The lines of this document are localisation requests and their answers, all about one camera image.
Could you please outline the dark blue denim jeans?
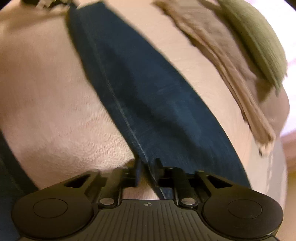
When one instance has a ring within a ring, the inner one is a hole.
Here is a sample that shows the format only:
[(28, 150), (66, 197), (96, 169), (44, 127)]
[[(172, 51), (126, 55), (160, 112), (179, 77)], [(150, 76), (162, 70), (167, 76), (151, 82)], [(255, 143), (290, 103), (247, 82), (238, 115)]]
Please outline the dark blue denim jeans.
[[(103, 2), (64, 14), (85, 77), (148, 178), (132, 198), (169, 197), (155, 185), (155, 159), (188, 173), (204, 170), (249, 186), (223, 128), (184, 77)], [(17, 240), (15, 201), (39, 188), (18, 163), (1, 130), (1, 240)]]

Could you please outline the pink grey striped bedspread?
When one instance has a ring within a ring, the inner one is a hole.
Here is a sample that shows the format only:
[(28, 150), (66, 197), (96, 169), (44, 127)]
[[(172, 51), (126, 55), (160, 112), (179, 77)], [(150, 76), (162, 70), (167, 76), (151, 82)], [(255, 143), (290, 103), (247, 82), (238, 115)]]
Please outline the pink grey striped bedspread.
[[(221, 123), (252, 187), (281, 205), (287, 194), (280, 144), (262, 157), (216, 67), (152, 1), (109, 1), (181, 71)], [(87, 81), (63, 13), (12, 1), (1, 11), (1, 130), (38, 188), (84, 171), (127, 164), (132, 152)]]

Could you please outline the folded beige blanket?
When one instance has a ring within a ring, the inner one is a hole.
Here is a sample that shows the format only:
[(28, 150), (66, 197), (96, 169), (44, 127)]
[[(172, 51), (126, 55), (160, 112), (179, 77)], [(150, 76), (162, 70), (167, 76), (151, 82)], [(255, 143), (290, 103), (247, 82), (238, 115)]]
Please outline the folded beige blanket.
[(267, 156), (285, 125), (290, 105), (257, 66), (218, 1), (156, 1), (213, 63), (248, 122), (259, 151)]

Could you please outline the green knitted cushion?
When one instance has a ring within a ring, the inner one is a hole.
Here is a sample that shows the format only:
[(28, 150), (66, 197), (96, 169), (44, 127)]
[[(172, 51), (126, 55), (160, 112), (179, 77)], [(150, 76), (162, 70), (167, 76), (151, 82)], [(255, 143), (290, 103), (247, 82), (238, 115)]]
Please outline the green knitted cushion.
[(241, 36), (257, 66), (276, 94), (287, 76), (287, 59), (280, 40), (266, 18), (246, 1), (218, 1), (227, 19)]

